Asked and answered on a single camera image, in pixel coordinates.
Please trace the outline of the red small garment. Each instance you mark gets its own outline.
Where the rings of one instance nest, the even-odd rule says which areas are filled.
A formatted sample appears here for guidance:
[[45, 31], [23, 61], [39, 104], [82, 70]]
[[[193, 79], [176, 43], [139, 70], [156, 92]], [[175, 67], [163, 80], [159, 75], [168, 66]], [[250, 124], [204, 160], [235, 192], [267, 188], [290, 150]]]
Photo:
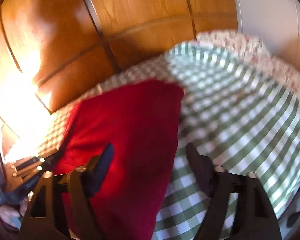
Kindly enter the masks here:
[[69, 173], [114, 146], [90, 200], [106, 239], [151, 239], [172, 175], [183, 96], [175, 83], [147, 80], [83, 100], [71, 111], [54, 173]]

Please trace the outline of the green white checkered bedsheet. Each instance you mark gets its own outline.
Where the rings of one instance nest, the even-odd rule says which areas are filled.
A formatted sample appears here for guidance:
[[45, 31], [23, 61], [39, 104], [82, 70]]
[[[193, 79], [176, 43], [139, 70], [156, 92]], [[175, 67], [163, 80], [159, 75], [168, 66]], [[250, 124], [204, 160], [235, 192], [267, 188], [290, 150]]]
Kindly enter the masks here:
[[186, 160], [185, 145], [230, 172], [257, 173], [280, 218], [300, 187], [300, 95], [292, 90], [298, 72], [273, 59], [255, 66], [236, 53], [183, 42], [130, 67], [83, 95], [156, 78], [185, 89], [172, 179], [153, 239], [193, 239], [208, 207]]

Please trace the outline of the wooden wardrobe panels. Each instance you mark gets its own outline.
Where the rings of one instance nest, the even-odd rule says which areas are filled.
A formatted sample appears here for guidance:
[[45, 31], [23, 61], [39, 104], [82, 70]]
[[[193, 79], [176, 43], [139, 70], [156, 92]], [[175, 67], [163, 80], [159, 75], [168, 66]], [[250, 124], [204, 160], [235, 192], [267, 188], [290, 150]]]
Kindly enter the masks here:
[[235, 0], [0, 0], [3, 151], [113, 74], [236, 28]]

